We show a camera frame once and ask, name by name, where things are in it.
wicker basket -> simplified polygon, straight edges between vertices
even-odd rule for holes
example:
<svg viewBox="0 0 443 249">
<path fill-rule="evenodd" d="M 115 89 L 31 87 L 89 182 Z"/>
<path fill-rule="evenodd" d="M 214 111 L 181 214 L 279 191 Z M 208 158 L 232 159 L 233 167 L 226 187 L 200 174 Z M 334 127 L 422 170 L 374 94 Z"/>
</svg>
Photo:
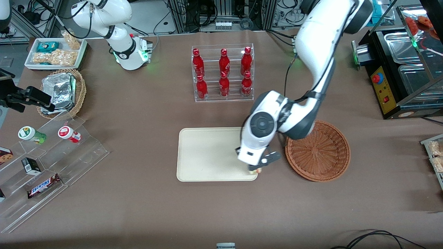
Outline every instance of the wicker basket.
<svg viewBox="0 0 443 249">
<path fill-rule="evenodd" d="M 286 157 L 302 177 L 327 182 L 341 176 L 350 162 L 345 136 L 333 125 L 316 121 L 311 134 L 300 140 L 287 140 Z"/>
<path fill-rule="evenodd" d="M 85 100 L 85 95 L 86 95 L 85 80 L 83 79 L 82 75 L 75 69 L 57 70 L 51 73 L 51 75 L 60 74 L 60 73 L 71 73 L 75 77 L 75 106 L 69 111 L 69 114 L 73 117 L 80 111 L 80 109 L 83 106 L 83 101 Z M 45 115 L 42 113 L 40 107 L 37 107 L 37 111 L 40 113 L 41 116 L 48 119 L 53 119 L 58 115 L 58 113 Z"/>
</svg>

small box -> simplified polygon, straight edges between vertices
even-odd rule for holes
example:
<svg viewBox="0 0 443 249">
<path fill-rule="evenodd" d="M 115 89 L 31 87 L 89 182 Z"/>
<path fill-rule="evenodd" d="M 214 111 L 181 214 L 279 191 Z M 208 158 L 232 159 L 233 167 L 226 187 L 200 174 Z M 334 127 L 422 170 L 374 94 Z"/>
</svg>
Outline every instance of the small box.
<svg viewBox="0 0 443 249">
<path fill-rule="evenodd" d="M 0 147 L 0 165 L 4 164 L 6 161 L 10 160 L 13 157 L 13 153 L 11 150 L 7 148 Z"/>
<path fill-rule="evenodd" d="M 4 201 L 4 199 L 5 199 L 5 196 L 4 196 L 3 192 L 0 189 L 0 202 Z"/>
<path fill-rule="evenodd" d="M 37 164 L 37 161 L 34 159 L 25 157 L 22 160 L 22 164 L 25 168 L 26 174 L 28 175 L 38 175 L 42 172 Z"/>
</svg>

acrylic display stand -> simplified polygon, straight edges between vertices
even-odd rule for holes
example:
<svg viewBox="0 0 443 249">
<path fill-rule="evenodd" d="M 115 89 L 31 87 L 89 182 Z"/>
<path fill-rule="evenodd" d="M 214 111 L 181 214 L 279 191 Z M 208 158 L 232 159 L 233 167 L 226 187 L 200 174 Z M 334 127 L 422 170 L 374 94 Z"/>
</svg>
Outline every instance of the acrylic display stand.
<svg viewBox="0 0 443 249">
<path fill-rule="evenodd" d="M 245 53 L 245 47 L 251 47 L 252 65 L 251 65 L 251 95 L 242 97 L 240 94 L 241 81 L 243 76 L 240 74 L 241 58 Z M 191 50 L 191 69 L 194 85 L 195 102 L 211 102 L 211 101 L 247 101 L 254 100 L 254 44 L 230 44 L 230 45 L 209 45 L 209 46 L 192 46 L 192 49 L 198 48 L 200 56 L 203 58 L 205 65 L 204 80 L 208 85 L 208 98 L 202 100 L 197 93 L 197 75 L 192 64 L 192 50 Z M 227 49 L 228 58 L 230 59 L 230 73 L 229 73 L 229 95 L 222 97 L 220 95 L 220 67 L 218 61 L 220 60 L 220 50 Z"/>
<path fill-rule="evenodd" d="M 88 133 L 83 126 L 84 122 L 79 117 L 71 117 L 67 112 L 60 113 L 38 129 L 47 135 L 43 144 L 22 140 L 10 148 L 14 157 L 0 166 L 0 189 L 6 197 L 0 202 L 2 233 L 13 231 L 109 154 L 103 145 Z M 58 130 L 64 125 L 80 133 L 82 139 L 76 144 L 61 139 Z M 42 171 L 39 175 L 26 174 L 21 162 L 25 157 L 37 161 Z M 56 173 L 62 179 L 60 182 L 28 199 L 27 191 Z"/>
</svg>

table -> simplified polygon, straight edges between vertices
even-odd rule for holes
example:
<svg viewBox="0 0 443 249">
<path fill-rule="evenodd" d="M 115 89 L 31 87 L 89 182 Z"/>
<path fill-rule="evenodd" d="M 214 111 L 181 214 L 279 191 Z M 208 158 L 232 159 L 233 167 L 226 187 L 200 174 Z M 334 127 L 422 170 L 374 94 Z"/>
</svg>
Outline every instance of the table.
<svg viewBox="0 0 443 249">
<path fill-rule="evenodd" d="M 176 178 L 179 132 L 189 127 L 240 126 L 252 101 L 194 102 L 192 45 L 254 43 L 256 93 L 283 92 L 292 48 L 266 32 L 162 36 L 152 63 L 123 70 L 105 40 L 89 40 L 81 71 L 87 85 L 79 116 L 111 151 L 106 158 L 10 234 L 2 248 L 237 248 L 327 249 L 346 245 L 363 229 L 385 229 L 427 248 L 442 248 L 442 191 L 420 141 L 442 133 L 423 119 L 382 120 L 364 70 L 352 67 L 345 35 L 337 68 L 318 119 L 337 126 L 351 147 L 346 173 L 314 183 L 285 159 L 253 182 L 182 183 Z M 20 86 L 39 86 L 48 72 L 25 69 Z M 301 62 L 291 68 L 288 96 L 312 85 Z M 47 120 L 35 107 L 8 112 L 0 141 L 17 142 L 17 130 Z M 282 152 L 278 140 L 271 143 Z M 397 248 L 373 237 L 360 248 Z"/>
</svg>

coca-cola bottle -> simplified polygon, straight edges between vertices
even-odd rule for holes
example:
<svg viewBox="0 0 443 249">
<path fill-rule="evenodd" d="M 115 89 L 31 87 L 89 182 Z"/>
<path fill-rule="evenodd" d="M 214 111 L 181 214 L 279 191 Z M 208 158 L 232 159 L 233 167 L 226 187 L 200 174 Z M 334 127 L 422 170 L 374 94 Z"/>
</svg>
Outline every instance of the coca-cola bottle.
<svg viewBox="0 0 443 249">
<path fill-rule="evenodd" d="M 241 69 L 240 69 L 241 75 L 245 75 L 246 71 L 250 71 L 251 65 L 252 65 L 251 47 L 245 47 L 245 53 L 241 58 Z"/>
<path fill-rule="evenodd" d="M 246 71 L 245 78 L 241 81 L 241 96 L 249 97 L 249 95 L 251 95 L 251 87 L 252 87 L 251 72 Z"/>
<path fill-rule="evenodd" d="M 194 71 L 196 74 L 201 74 L 203 77 L 205 76 L 205 65 L 203 64 L 203 58 L 200 56 L 200 51 L 198 48 L 192 50 L 192 64 L 194 66 Z"/>
<path fill-rule="evenodd" d="M 208 85 L 203 80 L 203 75 L 197 75 L 197 94 L 198 98 L 201 100 L 208 99 Z"/>
<path fill-rule="evenodd" d="M 220 72 L 226 72 L 226 74 L 229 76 L 229 58 L 228 58 L 228 51 L 225 48 L 222 48 L 220 51 L 221 57 L 218 61 L 218 64 L 220 66 Z"/>
<path fill-rule="evenodd" d="M 220 95 L 227 97 L 229 95 L 229 79 L 226 72 L 220 72 L 220 80 L 218 83 L 220 84 Z"/>
</svg>

